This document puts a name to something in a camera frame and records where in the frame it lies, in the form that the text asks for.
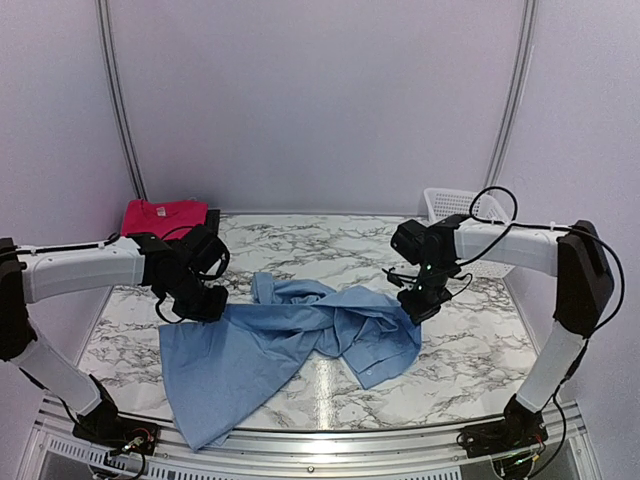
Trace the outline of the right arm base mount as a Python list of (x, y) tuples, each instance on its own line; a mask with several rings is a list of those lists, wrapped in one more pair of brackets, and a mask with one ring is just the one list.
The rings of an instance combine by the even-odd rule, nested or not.
[(509, 426), (496, 420), (463, 427), (456, 439), (468, 458), (496, 455), (530, 446), (541, 446), (548, 440), (544, 423), (535, 422), (528, 429)]

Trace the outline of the magenta t-shirt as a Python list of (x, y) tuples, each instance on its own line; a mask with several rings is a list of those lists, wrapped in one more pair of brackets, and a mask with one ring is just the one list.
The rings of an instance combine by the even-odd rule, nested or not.
[(151, 203), (132, 200), (124, 213), (122, 236), (152, 233), (166, 240), (180, 239), (192, 227), (204, 224), (208, 205), (194, 200)]

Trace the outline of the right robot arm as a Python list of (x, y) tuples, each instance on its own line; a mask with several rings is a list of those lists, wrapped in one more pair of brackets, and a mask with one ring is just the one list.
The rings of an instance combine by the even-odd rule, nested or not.
[(389, 275), (401, 286), (398, 300), (416, 324), (452, 299), (449, 281), (480, 261), (548, 283), (548, 333), (495, 428), (496, 440), (506, 448), (533, 433), (534, 418), (579, 368), (596, 332), (618, 313), (611, 302), (624, 298), (621, 262), (589, 221), (522, 224), (452, 215), (424, 225), (410, 219), (396, 228), (390, 246), (417, 269), (411, 279)]

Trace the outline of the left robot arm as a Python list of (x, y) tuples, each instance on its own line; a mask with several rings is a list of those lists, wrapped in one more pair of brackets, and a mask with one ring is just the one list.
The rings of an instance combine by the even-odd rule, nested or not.
[(218, 320), (228, 293), (214, 285), (230, 261), (216, 231), (199, 224), (180, 238), (154, 233), (113, 235), (103, 241), (51, 246), (1, 241), (1, 360), (72, 410), (78, 431), (119, 444), (129, 426), (106, 388), (82, 372), (45, 336), (30, 307), (55, 315), (83, 313), (59, 323), (87, 333), (114, 287), (148, 287), (159, 302), (172, 299), (180, 320)]

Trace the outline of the light blue shirt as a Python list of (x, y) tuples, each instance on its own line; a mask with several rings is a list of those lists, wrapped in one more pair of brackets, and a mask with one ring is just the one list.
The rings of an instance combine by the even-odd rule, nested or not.
[(158, 329), (166, 398), (193, 451), (222, 444), (314, 352), (343, 359), (370, 389), (403, 374), (421, 349), (421, 329), (400, 303), (363, 286), (257, 273), (251, 296), (216, 322)]

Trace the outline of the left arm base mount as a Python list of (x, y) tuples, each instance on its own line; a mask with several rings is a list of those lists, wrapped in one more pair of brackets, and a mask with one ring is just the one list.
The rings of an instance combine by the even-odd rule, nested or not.
[(111, 433), (92, 433), (78, 422), (72, 430), (74, 437), (106, 446), (118, 454), (137, 453), (145, 456), (154, 453), (158, 434), (157, 424), (131, 418), (120, 418)]

